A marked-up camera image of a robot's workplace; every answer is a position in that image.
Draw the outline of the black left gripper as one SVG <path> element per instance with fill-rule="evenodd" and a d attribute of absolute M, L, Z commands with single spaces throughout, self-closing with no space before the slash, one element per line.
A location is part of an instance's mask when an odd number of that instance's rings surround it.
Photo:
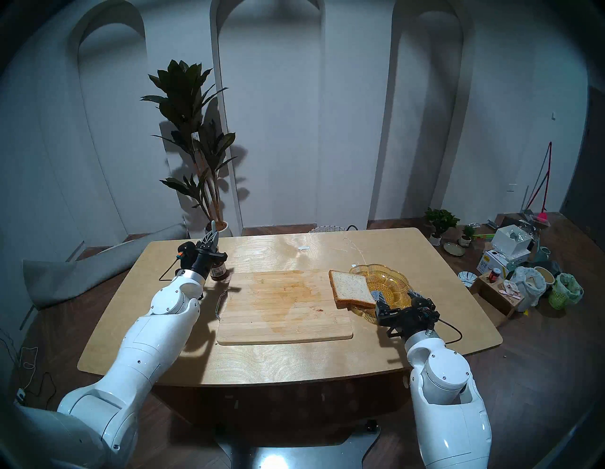
<path fill-rule="evenodd" d="M 177 248 L 180 270 L 191 270 L 207 278 L 214 265 L 224 263 L 227 253 L 218 251 L 218 232 L 206 234 L 200 241 L 187 241 Z"/>

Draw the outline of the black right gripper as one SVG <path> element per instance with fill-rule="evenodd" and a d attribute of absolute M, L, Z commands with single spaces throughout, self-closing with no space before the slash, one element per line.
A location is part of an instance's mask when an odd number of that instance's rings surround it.
<path fill-rule="evenodd" d="M 388 309 L 385 296 L 381 291 L 371 291 L 376 303 L 377 325 L 387 327 L 389 338 L 410 338 L 417 332 L 433 331 L 440 319 L 437 310 L 432 309 L 432 300 L 417 292 L 408 292 L 411 307 Z"/>

